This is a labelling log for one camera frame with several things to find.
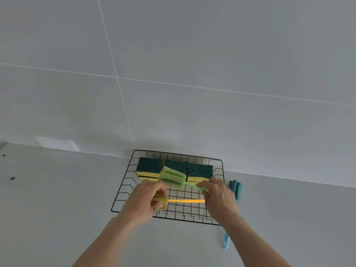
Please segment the yellow sponge bottle brush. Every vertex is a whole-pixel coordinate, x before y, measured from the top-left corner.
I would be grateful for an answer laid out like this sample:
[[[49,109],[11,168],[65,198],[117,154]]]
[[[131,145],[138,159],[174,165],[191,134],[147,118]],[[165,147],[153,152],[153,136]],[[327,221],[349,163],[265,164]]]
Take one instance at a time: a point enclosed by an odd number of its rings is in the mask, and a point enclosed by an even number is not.
[[[151,200],[151,203],[160,203],[163,206],[160,208],[160,210],[164,210],[168,204],[170,203],[205,203],[204,199],[169,199],[168,197],[165,197],[162,193],[157,192],[155,193],[153,199]]]

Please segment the person's right forearm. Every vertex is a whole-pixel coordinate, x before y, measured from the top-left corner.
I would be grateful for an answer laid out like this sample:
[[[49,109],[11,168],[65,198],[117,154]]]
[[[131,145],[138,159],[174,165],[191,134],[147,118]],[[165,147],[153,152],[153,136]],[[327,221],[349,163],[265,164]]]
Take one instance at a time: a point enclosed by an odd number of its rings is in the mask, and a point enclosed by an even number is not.
[[[245,267],[292,267],[238,213],[228,215],[219,223],[228,233]]]

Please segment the person's left hand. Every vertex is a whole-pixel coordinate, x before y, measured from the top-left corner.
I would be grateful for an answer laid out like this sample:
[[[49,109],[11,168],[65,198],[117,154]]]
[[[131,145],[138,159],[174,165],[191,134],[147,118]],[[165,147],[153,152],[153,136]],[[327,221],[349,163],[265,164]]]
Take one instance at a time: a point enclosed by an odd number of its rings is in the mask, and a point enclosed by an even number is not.
[[[151,204],[151,200],[157,192],[167,196],[167,187],[161,181],[145,180],[136,185],[123,205],[119,216],[133,227],[148,222],[157,212],[152,210]]]

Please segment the green sponge bottle brush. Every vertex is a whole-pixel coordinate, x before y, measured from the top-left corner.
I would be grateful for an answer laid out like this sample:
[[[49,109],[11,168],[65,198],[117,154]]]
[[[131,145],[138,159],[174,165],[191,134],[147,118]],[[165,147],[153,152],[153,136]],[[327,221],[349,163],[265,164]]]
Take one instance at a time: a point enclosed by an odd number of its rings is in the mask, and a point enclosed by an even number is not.
[[[207,191],[206,188],[198,187],[194,184],[186,182],[187,176],[177,170],[171,169],[167,166],[163,166],[159,175],[158,181],[163,182],[168,187],[174,187],[177,189],[183,189],[186,185],[200,191]]]

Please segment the blue sponge bottle brush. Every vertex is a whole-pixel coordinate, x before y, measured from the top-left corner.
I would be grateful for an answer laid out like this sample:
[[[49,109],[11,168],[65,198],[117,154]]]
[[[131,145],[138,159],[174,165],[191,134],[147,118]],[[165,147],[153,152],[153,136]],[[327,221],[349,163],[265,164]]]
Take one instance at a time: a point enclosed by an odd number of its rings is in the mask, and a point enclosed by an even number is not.
[[[234,193],[235,200],[237,203],[240,202],[242,186],[243,186],[242,183],[238,182],[237,180],[230,180],[228,182],[228,187]],[[228,233],[225,232],[223,242],[222,242],[222,246],[224,249],[227,249],[229,247],[229,241],[230,241],[230,237]]]

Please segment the green yellow scouring sponge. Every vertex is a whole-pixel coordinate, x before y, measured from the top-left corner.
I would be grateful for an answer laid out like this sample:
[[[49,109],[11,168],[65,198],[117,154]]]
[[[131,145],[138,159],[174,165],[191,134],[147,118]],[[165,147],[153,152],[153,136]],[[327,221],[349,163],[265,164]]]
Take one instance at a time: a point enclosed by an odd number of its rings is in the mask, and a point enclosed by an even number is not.
[[[188,163],[187,182],[199,183],[204,180],[210,180],[213,176],[212,165]]]
[[[162,172],[186,179],[188,175],[188,162],[166,160]]]
[[[140,180],[150,180],[157,182],[164,166],[164,161],[161,159],[140,157],[137,167],[136,175]]]

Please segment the person's left forearm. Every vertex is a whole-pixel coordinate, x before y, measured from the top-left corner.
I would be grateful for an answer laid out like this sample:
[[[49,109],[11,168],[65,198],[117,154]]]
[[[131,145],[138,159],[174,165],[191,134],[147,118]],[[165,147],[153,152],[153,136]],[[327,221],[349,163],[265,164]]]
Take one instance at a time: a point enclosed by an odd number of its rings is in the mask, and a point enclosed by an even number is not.
[[[139,224],[138,216],[118,214],[71,267],[115,267],[128,236]]]

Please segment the person's right hand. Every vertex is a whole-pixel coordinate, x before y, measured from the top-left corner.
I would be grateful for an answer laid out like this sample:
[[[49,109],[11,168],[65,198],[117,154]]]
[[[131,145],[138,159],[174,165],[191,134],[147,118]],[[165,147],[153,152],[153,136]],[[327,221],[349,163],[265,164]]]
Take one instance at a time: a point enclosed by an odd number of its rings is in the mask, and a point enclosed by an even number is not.
[[[212,177],[199,182],[197,186],[208,190],[210,198],[205,207],[221,226],[226,227],[239,218],[235,195],[222,180]]]

